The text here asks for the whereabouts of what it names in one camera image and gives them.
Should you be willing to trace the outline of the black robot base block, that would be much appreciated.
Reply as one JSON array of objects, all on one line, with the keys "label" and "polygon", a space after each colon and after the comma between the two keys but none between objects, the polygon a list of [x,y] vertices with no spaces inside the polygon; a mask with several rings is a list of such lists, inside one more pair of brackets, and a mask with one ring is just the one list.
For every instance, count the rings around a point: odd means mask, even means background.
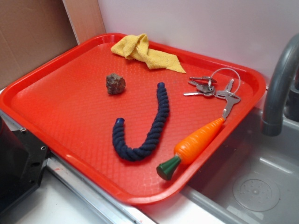
[{"label": "black robot base block", "polygon": [[37,190],[49,148],[30,131],[12,131],[0,120],[0,214]]}]

